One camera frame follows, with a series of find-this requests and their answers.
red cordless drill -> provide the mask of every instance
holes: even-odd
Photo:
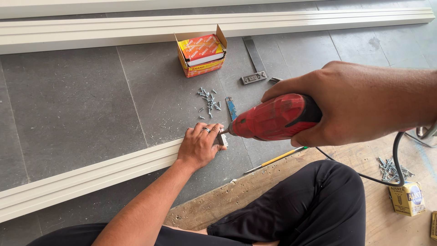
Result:
[[[221,134],[229,132],[260,141],[284,140],[315,126],[321,118],[322,111],[310,96],[286,94],[240,114]]]

cardboard flap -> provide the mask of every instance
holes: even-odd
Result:
[[[218,37],[218,39],[222,43],[223,47],[225,49],[227,49],[228,48],[228,41],[226,40],[225,36],[223,35],[223,32],[220,29],[218,24],[217,24],[217,30],[215,31],[215,35]]]

grey tile floor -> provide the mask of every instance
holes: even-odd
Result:
[[[429,7],[437,0],[329,0],[31,18],[114,18],[178,14]],[[331,60],[437,68],[437,21],[426,25],[285,33],[253,37],[270,76],[291,78]],[[267,81],[242,85],[254,68],[241,38],[228,38],[224,66],[185,78],[173,42],[0,56],[0,191],[180,138],[198,121],[199,87],[232,96],[242,112],[259,102]],[[227,111],[206,122],[230,123]],[[178,205],[238,178],[291,149],[288,141],[229,138],[188,181]],[[25,245],[56,229],[109,221],[165,170],[0,224],[0,245]]]

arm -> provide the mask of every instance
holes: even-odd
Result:
[[[108,223],[93,246],[154,245],[165,216],[185,183],[219,150],[226,149],[212,145],[220,128],[223,125],[205,123],[197,123],[194,129],[188,128],[175,163]]]
[[[288,93],[310,95],[323,113],[316,126],[291,139],[299,146],[370,141],[437,119],[437,70],[395,69],[334,61],[281,81],[262,102]]]

pile of screws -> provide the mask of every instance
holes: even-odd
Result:
[[[221,102],[218,102],[218,104],[217,104],[217,102],[214,101],[215,98],[212,95],[212,93],[210,94],[209,92],[206,92],[206,90],[204,88],[200,87],[200,92],[198,92],[197,94],[199,94],[203,99],[205,99],[208,102],[208,115],[209,115],[209,117],[211,119],[212,119],[212,114],[211,114],[212,107],[215,107],[216,110],[220,110],[221,111],[220,107],[222,106],[222,104],[221,104]]]
[[[385,163],[381,157],[378,157],[378,160],[381,162],[379,164],[379,168],[382,173],[382,181],[390,182],[390,181],[399,181],[399,174],[396,170],[396,166],[393,162],[393,158],[387,159],[387,163]],[[404,179],[411,178],[413,175],[412,172],[408,171],[407,168],[401,165],[402,174],[404,175]]]

